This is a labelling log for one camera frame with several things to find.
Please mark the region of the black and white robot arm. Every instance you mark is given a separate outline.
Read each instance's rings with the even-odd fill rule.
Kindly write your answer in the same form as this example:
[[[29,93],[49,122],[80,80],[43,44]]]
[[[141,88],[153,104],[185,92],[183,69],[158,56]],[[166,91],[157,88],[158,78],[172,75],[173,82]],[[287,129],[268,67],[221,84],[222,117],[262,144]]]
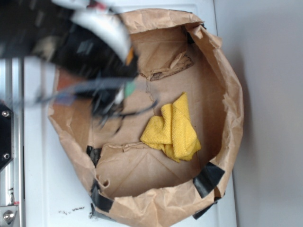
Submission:
[[[0,57],[37,57],[82,81],[39,94],[27,105],[91,100],[99,125],[149,111],[124,112],[125,99],[138,84],[138,55],[122,17],[97,1],[3,0],[0,3]]]

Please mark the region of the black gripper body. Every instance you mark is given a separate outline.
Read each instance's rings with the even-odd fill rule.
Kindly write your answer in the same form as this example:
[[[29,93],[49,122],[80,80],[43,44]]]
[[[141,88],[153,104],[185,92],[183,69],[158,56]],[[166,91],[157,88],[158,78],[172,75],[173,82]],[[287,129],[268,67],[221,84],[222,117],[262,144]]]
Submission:
[[[152,104],[131,112],[124,112],[125,98],[124,88],[127,82],[134,82],[136,90],[144,91],[145,84],[135,79],[128,78],[96,78],[80,81],[68,85],[65,88],[53,92],[51,95],[40,93],[35,104],[46,104],[57,101],[70,105],[76,99],[91,99],[90,113],[94,119],[98,119],[98,125],[103,128],[108,120],[137,116],[152,110],[159,103],[159,93],[151,93]]]

